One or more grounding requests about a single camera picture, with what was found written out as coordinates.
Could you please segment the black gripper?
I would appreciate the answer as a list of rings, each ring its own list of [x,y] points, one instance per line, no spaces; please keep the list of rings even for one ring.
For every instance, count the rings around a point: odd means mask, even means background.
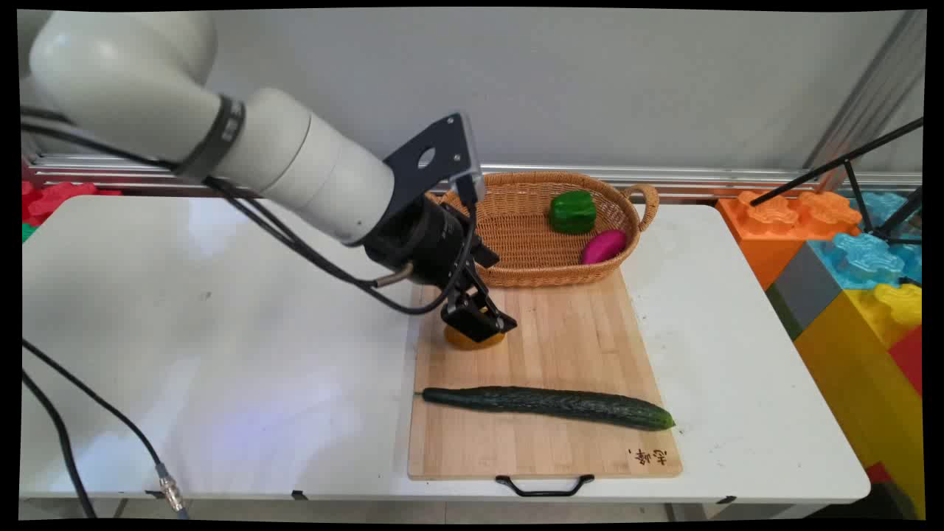
[[[479,344],[512,332],[516,320],[498,309],[475,265],[492,268],[498,253],[483,243],[469,215],[427,196],[364,240],[368,258],[391,270],[412,264],[410,280],[418,285],[445,289],[459,275],[442,307],[442,320],[469,341]]]

